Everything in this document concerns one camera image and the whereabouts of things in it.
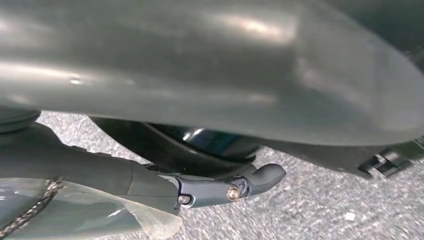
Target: gray pavement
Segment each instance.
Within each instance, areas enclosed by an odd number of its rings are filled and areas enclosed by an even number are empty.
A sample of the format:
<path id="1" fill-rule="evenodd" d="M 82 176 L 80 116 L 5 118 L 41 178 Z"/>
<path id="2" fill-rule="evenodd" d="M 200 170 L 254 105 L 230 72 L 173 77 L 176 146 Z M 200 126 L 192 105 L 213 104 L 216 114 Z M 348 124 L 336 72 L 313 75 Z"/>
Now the gray pavement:
<path id="1" fill-rule="evenodd" d="M 39 122 L 67 145 L 140 158 L 86 116 L 44 112 Z M 367 181 L 264 149 L 257 165 L 287 170 L 281 184 L 234 204 L 184 209 L 172 240 L 424 240 L 424 161 L 390 180 Z M 139 234 L 116 239 L 143 239 Z"/>

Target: plastic wrap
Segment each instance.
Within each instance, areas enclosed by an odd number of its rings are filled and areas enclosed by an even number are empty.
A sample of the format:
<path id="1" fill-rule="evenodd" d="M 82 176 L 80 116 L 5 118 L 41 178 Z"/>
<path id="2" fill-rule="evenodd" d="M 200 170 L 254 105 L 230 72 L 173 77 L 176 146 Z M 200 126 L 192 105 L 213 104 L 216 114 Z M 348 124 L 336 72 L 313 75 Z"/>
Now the plastic wrap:
<path id="1" fill-rule="evenodd" d="M 112 194 L 63 182 L 65 187 L 39 215 L 9 236 L 10 240 L 81 240 L 139 232 L 150 239 L 174 235 L 182 219 Z M 43 195 L 46 180 L 0 179 L 0 226 L 30 208 Z"/>

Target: hex bolt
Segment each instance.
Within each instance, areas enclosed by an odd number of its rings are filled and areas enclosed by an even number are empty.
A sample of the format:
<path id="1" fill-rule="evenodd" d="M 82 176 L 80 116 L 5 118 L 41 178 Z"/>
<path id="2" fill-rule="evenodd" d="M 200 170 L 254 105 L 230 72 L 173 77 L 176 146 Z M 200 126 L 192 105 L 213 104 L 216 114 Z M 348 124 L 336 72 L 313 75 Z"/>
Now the hex bolt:
<path id="1" fill-rule="evenodd" d="M 189 204 L 192 199 L 189 196 L 181 195 L 178 197 L 178 202 L 180 204 Z"/>
<path id="2" fill-rule="evenodd" d="M 235 200 L 239 199 L 240 198 L 240 190 L 239 190 L 239 188 L 236 187 L 236 186 L 230 187 L 228 189 L 228 191 L 226 192 L 226 197 L 231 202 L 234 202 Z"/>

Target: asphalt ground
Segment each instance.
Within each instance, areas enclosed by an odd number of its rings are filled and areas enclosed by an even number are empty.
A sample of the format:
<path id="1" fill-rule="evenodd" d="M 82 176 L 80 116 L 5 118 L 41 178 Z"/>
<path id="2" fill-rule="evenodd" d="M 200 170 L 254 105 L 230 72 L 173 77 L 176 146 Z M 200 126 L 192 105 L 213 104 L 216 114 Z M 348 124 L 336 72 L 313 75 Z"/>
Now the asphalt ground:
<path id="1" fill-rule="evenodd" d="M 141 163 L 83 115 L 44 112 L 38 120 L 63 143 Z M 391 179 L 364 180 L 266 148 L 256 165 L 278 163 L 275 188 L 233 204 L 184 209 L 172 240 L 424 240 L 424 161 Z M 114 239 L 145 239 L 139 233 Z"/>

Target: bolt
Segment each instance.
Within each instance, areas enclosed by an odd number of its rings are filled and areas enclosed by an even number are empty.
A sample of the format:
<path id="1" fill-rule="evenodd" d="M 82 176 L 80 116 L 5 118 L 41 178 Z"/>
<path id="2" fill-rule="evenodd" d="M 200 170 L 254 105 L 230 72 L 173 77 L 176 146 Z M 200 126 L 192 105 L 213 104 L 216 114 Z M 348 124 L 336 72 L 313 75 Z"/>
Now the bolt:
<path id="1" fill-rule="evenodd" d="M 191 201 L 191 198 L 189 197 L 189 196 L 179 196 L 178 197 L 178 202 L 180 203 L 180 204 L 188 204 L 188 203 L 190 203 L 190 201 Z"/>
<path id="2" fill-rule="evenodd" d="M 228 191 L 226 192 L 226 197 L 231 202 L 234 202 L 235 200 L 239 199 L 240 198 L 240 190 L 239 190 L 239 188 L 236 187 L 236 186 L 230 187 L 228 189 Z"/>

